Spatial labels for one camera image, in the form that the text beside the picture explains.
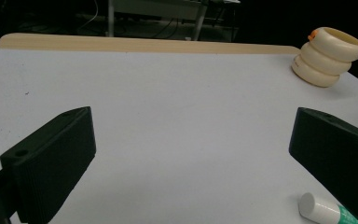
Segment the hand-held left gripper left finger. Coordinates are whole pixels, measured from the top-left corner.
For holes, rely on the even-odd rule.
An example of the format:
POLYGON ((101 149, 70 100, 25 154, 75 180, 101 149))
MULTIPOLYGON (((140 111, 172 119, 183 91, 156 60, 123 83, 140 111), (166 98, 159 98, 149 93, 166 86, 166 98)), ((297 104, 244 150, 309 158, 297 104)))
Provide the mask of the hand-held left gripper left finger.
POLYGON ((6 213, 48 224, 95 157, 91 109, 61 113, 0 156, 6 213))

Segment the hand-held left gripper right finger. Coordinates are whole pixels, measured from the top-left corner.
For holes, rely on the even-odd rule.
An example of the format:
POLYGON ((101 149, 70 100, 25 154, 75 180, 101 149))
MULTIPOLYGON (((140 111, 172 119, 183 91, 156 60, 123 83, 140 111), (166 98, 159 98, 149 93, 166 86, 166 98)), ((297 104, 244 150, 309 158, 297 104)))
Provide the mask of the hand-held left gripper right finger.
POLYGON ((358 128, 322 111, 300 107, 290 155, 358 218, 358 128))

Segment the green and white glue stick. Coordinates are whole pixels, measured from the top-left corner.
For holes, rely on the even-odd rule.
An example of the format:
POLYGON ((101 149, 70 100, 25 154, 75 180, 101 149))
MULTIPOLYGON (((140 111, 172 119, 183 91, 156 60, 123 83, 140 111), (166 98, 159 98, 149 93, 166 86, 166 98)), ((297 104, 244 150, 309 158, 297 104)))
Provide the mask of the green and white glue stick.
POLYGON ((358 218, 344 206, 307 192, 298 201, 299 214, 317 224, 358 224, 358 218))

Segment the cream ribbed pen holder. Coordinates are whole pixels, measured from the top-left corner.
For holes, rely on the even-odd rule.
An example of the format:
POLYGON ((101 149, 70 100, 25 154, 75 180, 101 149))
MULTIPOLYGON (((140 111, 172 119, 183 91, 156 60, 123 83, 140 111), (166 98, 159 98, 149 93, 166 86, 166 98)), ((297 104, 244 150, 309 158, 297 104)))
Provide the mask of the cream ribbed pen holder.
POLYGON ((309 84, 331 87, 358 60, 358 39, 338 29, 317 28, 308 35, 308 40, 291 67, 309 84))

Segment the white table mat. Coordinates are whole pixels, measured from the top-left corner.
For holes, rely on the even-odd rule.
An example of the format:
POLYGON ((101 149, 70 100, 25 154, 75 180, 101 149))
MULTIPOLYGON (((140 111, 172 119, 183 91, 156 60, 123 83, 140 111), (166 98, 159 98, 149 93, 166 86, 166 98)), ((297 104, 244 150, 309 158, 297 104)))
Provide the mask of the white table mat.
POLYGON ((92 111, 97 153, 51 224, 310 224, 326 189, 288 152, 296 111, 358 127, 358 79, 327 89, 289 55, 0 49, 0 155, 92 111))

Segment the grey metal desk frame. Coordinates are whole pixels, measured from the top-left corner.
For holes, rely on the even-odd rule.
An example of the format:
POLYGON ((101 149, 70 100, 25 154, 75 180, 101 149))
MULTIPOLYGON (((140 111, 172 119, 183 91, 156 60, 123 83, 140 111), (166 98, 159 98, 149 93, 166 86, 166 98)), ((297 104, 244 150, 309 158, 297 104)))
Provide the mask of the grey metal desk frame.
POLYGON ((241 0, 107 0, 107 35, 114 35, 115 13, 130 13, 194 21, 191 39, 200 37, 206 11, 211 3, 238 6, 241 0))

